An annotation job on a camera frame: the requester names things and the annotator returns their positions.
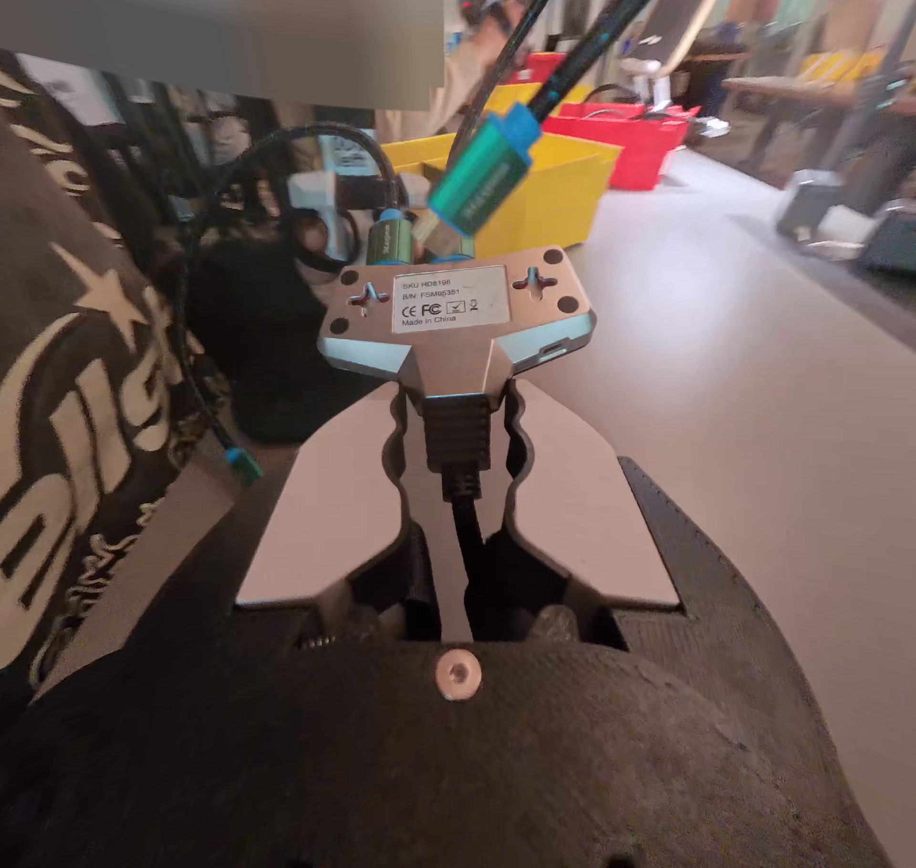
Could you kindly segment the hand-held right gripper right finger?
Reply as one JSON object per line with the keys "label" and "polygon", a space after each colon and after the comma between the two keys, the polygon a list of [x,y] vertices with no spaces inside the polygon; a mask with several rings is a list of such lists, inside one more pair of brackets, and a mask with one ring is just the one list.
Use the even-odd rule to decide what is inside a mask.
{"label": "hand-held right gripper right finger", "polygon": [[506,394],[504,587],[532,614],[572,609],[581,633],[617,612],[672,614],[681,597],[617,453],[530,381]]}

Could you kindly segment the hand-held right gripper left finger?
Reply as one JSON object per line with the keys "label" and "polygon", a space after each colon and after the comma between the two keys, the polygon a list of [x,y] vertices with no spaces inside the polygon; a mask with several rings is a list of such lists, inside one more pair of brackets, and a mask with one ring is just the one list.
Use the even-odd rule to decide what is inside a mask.
{"label": "hand-held right gripper left finger", "polygon": [[393,382],[299,448],[236,594],[244,610],[309,608],[327,633],[352,607],[406,599],[406,397]]}

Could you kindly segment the silver hdmi splitter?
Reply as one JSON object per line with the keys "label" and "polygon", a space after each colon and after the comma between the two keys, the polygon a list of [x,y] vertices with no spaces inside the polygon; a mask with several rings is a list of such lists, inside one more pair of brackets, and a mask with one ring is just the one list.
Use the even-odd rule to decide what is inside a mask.
{"label": "silver hdmi splitter", "polygon": [[334,368],[395,382],[423,421],[429,469],[464,476],[490,468],[509,381],[584,348],[596,325],[567,252],[547,246],[344,271],[317,345]]}

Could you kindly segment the small yellow plastic bin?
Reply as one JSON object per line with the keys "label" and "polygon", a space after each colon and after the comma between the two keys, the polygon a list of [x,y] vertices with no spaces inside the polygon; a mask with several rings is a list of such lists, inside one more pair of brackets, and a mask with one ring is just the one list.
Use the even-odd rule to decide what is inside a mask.
{"label": "small yellow plastic bin", "polygon": [[[541,84],[499,84],[487,99],[483,113],[505,115],[516,103],[527,105],[539,91]],[[558,115],[560,107],[564,104],[580,104],[593,91],[590,83],[578,83],[572,91],[560,100],[552,110],[552,115]]]}

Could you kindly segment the large yellow plastic bin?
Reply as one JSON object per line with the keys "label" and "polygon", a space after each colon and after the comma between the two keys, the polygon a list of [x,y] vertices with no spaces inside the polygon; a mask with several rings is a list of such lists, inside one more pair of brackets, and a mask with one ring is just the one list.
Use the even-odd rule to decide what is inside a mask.
{"label": "large yellow plastic bin", "polygon": [[520,126],[490,116],[444,167],[414,235],[433,259],[492,260],[589,237],[620,149],[542,134],[523,106]]}

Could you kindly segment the small red plastic bin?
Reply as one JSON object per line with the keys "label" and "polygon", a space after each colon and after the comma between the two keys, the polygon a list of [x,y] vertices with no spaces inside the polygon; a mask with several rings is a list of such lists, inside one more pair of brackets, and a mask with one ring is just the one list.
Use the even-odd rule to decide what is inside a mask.
{"label": "small red plastic bin", "polygon": [[563,52],[530,52],[500,84],[543,84],[565,59]]}

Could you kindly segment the person's black printed shirt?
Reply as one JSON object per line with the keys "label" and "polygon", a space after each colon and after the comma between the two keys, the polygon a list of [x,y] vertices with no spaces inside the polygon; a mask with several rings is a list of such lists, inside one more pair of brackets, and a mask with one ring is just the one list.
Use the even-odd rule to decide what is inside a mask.
{"label": "person's black printed shirt", "polygon": [[2,51],[2,730],[116,582],[206,423],[146,191]]}

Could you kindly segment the large red plastic bin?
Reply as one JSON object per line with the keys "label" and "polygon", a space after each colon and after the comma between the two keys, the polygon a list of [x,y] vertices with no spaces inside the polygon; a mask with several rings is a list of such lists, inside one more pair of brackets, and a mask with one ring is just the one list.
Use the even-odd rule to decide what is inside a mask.
{"label": "large red plastic bin", "polygon": [[681,148],[701,107],[668,106],[654,115],[647,106],[623,102],[563,104],[546,118],[545,132],[620,149],[610,189],[654,190],[667,174],[670,156]]}

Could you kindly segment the grey equipment box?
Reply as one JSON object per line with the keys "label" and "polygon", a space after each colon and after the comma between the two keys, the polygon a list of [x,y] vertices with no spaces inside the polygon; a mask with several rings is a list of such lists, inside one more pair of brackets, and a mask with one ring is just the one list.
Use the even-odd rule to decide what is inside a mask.
{"label": "grey equipment box", "polygon": [[793,175],[775,218],[775,231],[801,252],[858,270],[914,278],[915,204],[895,199],[881,207],[858,241],[825,234],[841,210],[843,181],[831,171],[804,169]]}

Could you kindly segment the wooden table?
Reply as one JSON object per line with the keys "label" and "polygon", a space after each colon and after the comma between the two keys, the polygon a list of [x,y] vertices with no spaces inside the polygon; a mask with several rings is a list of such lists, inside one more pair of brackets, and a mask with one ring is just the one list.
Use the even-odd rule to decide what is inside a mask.
{"label": "wooden table", "polygon": [[805,154],[805,158],[815,160],[820,159],[832,143],[839,129],[838,115],[845,116],[864,106],[866,94],[876,89],[881,92],[875,107],[876,114],[914,118],[914,94],[905,91],[907,85],[904,80],[880,76],[832,84],[803,82],[785,76],[731,77],[724,80],[722,87],[728,97],[754,95],[767,102],[763,107],[764,125],[753,141],[742,169],[755,174],[762,168],[779,127],[794,120],[798,112],[809,116],[816,130]]}

